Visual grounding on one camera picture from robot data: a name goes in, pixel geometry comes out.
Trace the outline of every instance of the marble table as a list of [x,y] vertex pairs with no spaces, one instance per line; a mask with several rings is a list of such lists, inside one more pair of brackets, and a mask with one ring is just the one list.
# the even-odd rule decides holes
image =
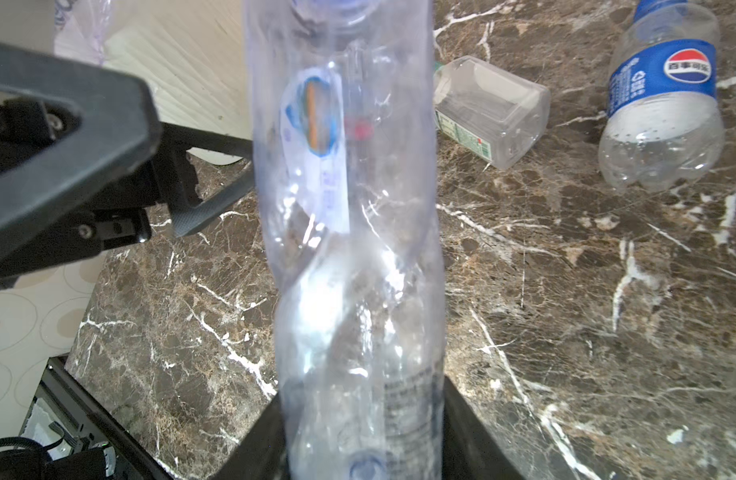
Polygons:
[[[716,168],[616,194],[597,166],[632,0],[438,0],[438,59],[548,86],[508,171],[439,138],[446,373],[527,478],[736,479],[736,0],[719,16]],[[243,168],[200,166],[207,190]],[[277,293],[254,196],[199,236],[162,209],[111,252],[71,373],[177,478],[215,472],[276,389]]]

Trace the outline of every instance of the green and white label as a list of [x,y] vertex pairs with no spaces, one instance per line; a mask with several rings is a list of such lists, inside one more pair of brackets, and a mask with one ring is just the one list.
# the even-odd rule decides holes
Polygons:
[[440,127],[440,131],[448,135],[453,140],[456,140],[461,145],[469,148],[471,151],[478,154],[480,157],[491,161],[491,144],[481,139],[471,131],[459,125],[457,122],[451,120],[445,114],[435,110],[437,124]]

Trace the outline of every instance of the transparent plastic container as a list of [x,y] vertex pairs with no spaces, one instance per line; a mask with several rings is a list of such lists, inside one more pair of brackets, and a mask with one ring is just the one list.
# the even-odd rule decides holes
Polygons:
[[440,130],[506,170],[546,130],[549,90],[474,57],[435,72],[434,103]]
[[[656,45],[672,42],[677,54],[686,46],[675,43],[681,40],[717,47],[718,19],[705,7],[685,0],[643,0],[634,24],[614,51],[610,74]],[[710,67],[707,82],[714,86],[716,65]],[[600,140],[598,158],[606,181],[615,188],[640,182],[646,190],[656,192],[668,189],[680,178],[692,180],[705,174],[718,162],[725,143],[713,95],[714,89],[712,95],[671,91],[646,96],[616,111]]]
[[427,0],[248,0],[293,478],[438,479],[445,289]]

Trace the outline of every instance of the bottle cap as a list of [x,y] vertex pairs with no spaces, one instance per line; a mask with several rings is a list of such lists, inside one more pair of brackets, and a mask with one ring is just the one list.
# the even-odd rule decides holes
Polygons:
[[678,3],[688,3],[688,0],[640,0],[638,9],[634,11],[633,22],[637,22],[645,15],[656,12],[660,8]]

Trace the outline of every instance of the metal screw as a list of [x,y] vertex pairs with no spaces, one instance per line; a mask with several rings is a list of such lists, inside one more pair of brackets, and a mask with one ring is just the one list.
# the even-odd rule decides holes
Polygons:
[[78,226],[78,234],[80,235],[80,238],[90,240],[93,238],[93,227],[86,224],[80,225]]
[[46,116],[48,118],[48,124],[51,126],[51,128],[55,131],[63,131],[64,130],[64,122],[57,117],[54,114],[48,114]]

